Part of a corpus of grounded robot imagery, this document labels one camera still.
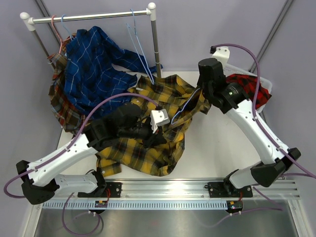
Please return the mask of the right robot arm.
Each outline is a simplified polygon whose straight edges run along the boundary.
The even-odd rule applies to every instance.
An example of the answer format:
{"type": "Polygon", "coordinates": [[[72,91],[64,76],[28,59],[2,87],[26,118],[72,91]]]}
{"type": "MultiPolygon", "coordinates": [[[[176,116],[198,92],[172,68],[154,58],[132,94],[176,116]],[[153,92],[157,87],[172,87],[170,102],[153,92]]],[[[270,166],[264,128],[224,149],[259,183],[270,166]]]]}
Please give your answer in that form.
{"type": "Polygon", "coordinates": [[[198,70],[197,84],[205,99],[235,122],[260,157],[257,164],[231,172],[216,189],[238,197],[243,188],[251,185],[269,187],[301,156],[300,151],[289,148],[275,136],[256,112],[256,103],[243,86],[226,81],[223,66],[217,59],[199,61],[198,70]]]}

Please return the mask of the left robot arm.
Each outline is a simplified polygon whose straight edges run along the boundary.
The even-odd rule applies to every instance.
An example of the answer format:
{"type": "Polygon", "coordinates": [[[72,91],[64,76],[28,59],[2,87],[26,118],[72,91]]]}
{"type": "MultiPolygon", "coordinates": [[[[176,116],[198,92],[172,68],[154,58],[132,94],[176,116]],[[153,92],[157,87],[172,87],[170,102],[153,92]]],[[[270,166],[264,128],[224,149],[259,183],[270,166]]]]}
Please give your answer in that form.
{"type": "Polygon", "coordinates": [[[98,168],[85,175],[63,175],[62,172],[80,160],[116,145],[121,138],[140,139],[144,147],[166,143],[162,126],[170,122],[162,107],[152,110],[141,120],[141,108],[133,103],[120,106],[101,119],[92,121],[77,138],[49,155],[34,161],[17,163],[23,181],[23,195],[32,205],[42,204],[55,195],[98,198],[106,193],[107,184],[98,168]]]}

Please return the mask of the red black plaid shirt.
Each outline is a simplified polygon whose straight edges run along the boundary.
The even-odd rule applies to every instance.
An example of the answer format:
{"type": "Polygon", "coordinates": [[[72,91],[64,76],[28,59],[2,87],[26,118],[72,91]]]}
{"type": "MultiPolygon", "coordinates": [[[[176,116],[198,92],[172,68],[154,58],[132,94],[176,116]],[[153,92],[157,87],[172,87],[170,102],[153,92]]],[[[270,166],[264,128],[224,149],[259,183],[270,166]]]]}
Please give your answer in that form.
{"type": "MultiPolygon", "coordinates": [[[[242,75],[242,74],[232,74],[226,77],[227,83],[237,83],[241,85],[244,91],[247,93],[251,101],[254,101],[254,94],[257,84],[257,77],[251,75],[242,75]]],[[[271,98],[269,91],[264,88],[261,83],[259,84],[258,95],[256,99],[256,109],[259,109],[261,106],[265,105],[268,100],[271,98]]]]}

